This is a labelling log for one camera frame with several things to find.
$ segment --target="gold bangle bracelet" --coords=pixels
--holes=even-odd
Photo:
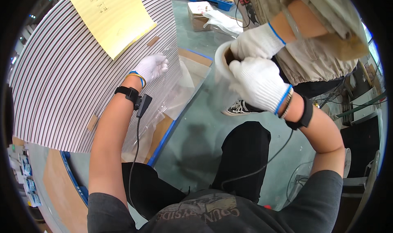
[[[143,82],[144,82],[144,85],[142,86],[142,89],[145,88],[145,86],[146,86],[146,80],[145,80],[144,77],[142,77],[141,75],[136,74],[136,73],[130,73],[130,74],[128,74],[127,76],[125,76],[125,78],[127,78],[127,77],[129,77],[129,76],[131,76],[131,75],[132,75],[132,76],[140,77],[140,78],[143,80]]]

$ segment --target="black wrist strap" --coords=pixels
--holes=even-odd
[[[134,103],[134,110],[139,109],[139,105],[141,104],[142,97],[139,96],[139,92],[136,89],[132,87],[127,88],[124,86],[120,86],[117,87],[115,90],[115,94],[117,93],[125,94],[125,98]]]
[[[292,130],[297,130],[300,127],[304,126],[304,127],[308,127],[308,124],[311,121],[311,117],[312,117],[312,102],[310,99],[308,99],[307,97],[302,96],[303,101],[304,101],[304,111],[303,111],[303,115],[300,118],[300,120],[298,122],[290,122],[290,121],[285,121],[286,124],[288,125],[288,127],[290,127]]]

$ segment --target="beige jacket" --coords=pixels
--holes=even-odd
[[[292,0],[250,0],[262,25],[272,20],[282,5]],[[302,0],[330,32],[327,35],[297,40],[277,53],[278,62],[292,85],[309,81],[329,81],[351,73],[358,58],[368,53],[360,16],[350,0]],[[248,15],[238,8],[243,24]],[[253,22],[248,28],[256,27]]]

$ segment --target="white cotton glove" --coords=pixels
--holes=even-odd
[[[167,57],[163,53],[155,53],[143,58],[130,73],[138,73],[148,84],[168,70],[168,63]]]
[[[253,107],[277,114],[291,85],[284,83],[277,65],[268,59],[246,57],[229,64],[239,83],[231,85]]]
[[[266,23],[241,33],[232,42],[231,51],[240,60],[249,56],[271,59],[284,46],[284,41]]]

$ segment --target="striped cable coil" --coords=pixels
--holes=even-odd
[[[94,39],[70,0],[60,0],[46,14],[10,76],[15,103],[14,136],[58,150],[90,152],[97,126],[92,132],[86,127],[92,115],[101,116],[116,87],[142,58],[164,51],[169,70],[142,90],[153,101],[141,119],[141,128],[155,118],[181,70],[171,0],[142,3],[157,27],[115,61]],[[160,39],[147,46],[155,36]],[[122,152],[134,146],[136,124],[134,115]]]

